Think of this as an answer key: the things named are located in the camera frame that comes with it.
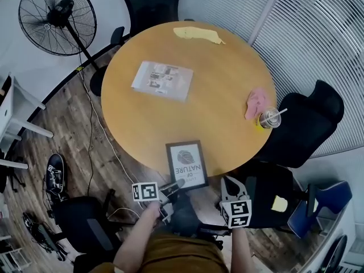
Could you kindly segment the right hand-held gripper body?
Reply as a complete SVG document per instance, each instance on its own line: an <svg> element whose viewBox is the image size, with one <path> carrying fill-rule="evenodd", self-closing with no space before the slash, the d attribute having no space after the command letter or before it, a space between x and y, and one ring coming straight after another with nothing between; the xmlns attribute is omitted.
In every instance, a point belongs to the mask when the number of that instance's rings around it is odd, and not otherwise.
<svg viewBox="0 0 364 273"><path fill-rule="evenodd" d="M248 227L252 216L252 202L249 196L224 196L220 202L221 216L229 229Z"/></svg>

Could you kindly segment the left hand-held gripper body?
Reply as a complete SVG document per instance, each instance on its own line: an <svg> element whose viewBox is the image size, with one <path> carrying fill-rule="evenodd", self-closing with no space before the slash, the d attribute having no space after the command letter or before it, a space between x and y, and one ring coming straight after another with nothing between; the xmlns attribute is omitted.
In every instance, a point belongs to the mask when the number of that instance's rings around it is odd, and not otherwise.
<svg viewBox="0 0 364 273"><path fill-rule="evenodd" d="M136 183L132 185L133 200L135 202L157 201L161 210L162 221L170 221L173 215L173 206L169 194L173 193L173 185L158 187L157 182Z"/></svg>

